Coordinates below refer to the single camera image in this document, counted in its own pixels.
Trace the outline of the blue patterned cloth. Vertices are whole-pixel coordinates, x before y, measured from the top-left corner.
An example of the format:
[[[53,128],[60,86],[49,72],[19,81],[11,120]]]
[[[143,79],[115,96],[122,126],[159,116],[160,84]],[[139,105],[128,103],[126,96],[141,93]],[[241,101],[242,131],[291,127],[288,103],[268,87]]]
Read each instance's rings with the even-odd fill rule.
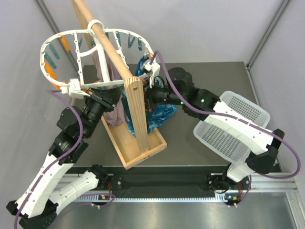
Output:
[[[142,70],[142,65],[148,60],[148,57],[142,57],[136,66],[135,75],[141,76],[144,71]],[[135,131],[133,128],[133,124],[130,118],[130,112],[128,108],[127,98],[124,95],[122,98],[122,103],[124,107],[124,111],[127,115],[127,129],[129,133],[135,136]],[[173,116],[177,112],[177,106],[172,104],[158,104],[156,108],[152,110],[152,112],[146,112],[146,117],[148,118],[148,127],[147,131],[150,133],[153,129],[160,127],[164,124],[164,122]]]

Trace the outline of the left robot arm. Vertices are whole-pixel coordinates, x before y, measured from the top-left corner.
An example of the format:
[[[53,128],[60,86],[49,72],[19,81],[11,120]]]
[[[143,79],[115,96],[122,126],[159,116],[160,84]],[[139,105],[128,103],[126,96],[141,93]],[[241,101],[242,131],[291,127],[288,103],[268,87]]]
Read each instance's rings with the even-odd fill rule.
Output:
[[[45,161],[29,188],[17,200],[10,201],[6,209],[15,217],[14,228],[46,229],[73,201],[88,196],[93,189],[108,189],[109,175],[101,165],[93,165],[79,178],[55,190],[61,178],[73,167],[88,147],[84,139],[90,138],[105,112],[118,104],[123,88],[90,88],[84,96],[85,107],[70,105],[58,95],[59,90],[48,93],[67,105],[57,122],[61,132],[54,139]]]

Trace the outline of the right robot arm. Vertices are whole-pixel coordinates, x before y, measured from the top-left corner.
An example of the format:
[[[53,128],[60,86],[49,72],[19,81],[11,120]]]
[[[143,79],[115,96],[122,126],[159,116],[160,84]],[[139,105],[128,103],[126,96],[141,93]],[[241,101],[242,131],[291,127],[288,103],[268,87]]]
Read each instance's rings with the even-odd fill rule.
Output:
[[[253,173],[267,175],[271,172],[285,135],[282,130],[262,128],[238,114],[219,96],[195,87],[192,75],[183,68],[167,71],[166,80],[153,71],[145,69],[144,72],[149,77],[144,95],[150,106],[180,105],[189,116],[219,128],[249,149],[246,155],[230,161],[221,176],[210,180],[212,189],[227,191]]]

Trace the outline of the lilac cloth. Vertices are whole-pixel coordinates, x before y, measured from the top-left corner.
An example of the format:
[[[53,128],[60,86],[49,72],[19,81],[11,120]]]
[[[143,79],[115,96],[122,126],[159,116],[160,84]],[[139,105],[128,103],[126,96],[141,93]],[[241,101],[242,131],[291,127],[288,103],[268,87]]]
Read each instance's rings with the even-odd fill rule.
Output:
[[[111,62],[109,56],[104,53],[106,60],[106,69],[109,73],[109,77],[111,81],[122,80],[120,74],[117,69],[114,67],[114,64]],[[103,117],[105,121],[108,123],[110,127],[116,127],[121,125],[122,123],[127,122],[127,115],[125,113],[122,98],[123,91],[119,94],[120,89],[123,90],[123,87],[120,85],[113,85],[103,87],[103,91],[107,91],[106,100],[111,103],[111,108],[107,110],[107,113],[104,113]]]

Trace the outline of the wooden rod stand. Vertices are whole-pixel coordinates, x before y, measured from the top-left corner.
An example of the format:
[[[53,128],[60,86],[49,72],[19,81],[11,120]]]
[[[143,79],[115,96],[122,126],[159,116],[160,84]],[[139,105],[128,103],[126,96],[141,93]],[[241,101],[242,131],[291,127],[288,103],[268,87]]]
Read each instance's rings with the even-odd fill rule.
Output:
[[[102,122],[122,165],[125,169],[130,169],[163,151],[167,147],[167,143],[158,129],[147,133],[142,80],[131,74],[127,65],[123,63],[123,56],[116,51],[106,37],[102,25],[95,20],[84,1],[73,0],[72,5],[81,27],[84,29],[87,26],[88,31],[94,32],[94,38],[97,38],[104,49],[102,54],[106,53],[109,56],[123,79],[135,136],[128,132],[126,124],[121,124],[118,127],[109,127],[104,119],[102,119]]]

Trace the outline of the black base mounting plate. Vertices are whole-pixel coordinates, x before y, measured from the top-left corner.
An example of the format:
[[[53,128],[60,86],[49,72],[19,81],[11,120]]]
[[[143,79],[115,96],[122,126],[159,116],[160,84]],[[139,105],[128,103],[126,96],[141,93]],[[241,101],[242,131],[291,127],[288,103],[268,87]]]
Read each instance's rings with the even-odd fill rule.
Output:
[[[215,191],[237,191],[248,188],[248,178],[236,183],[225,178],[225,166],[143,166],[129,170],[104,167],[106,184],[97,190],[108,190],[118,198],[206,197]]]

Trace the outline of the white perforated plastic basket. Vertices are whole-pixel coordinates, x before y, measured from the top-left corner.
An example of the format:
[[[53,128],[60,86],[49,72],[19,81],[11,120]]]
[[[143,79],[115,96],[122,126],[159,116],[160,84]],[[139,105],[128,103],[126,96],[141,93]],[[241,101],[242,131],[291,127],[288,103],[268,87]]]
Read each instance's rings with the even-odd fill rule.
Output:
[[[232,91],[225,91],[220,99],[232,110],[262,128],[265,128],[271,119],[266,110]],[[193,134],[202,144],[230,163],[250,154],[250,148],[241,141],[205,121],[200,121],[196,125]]]

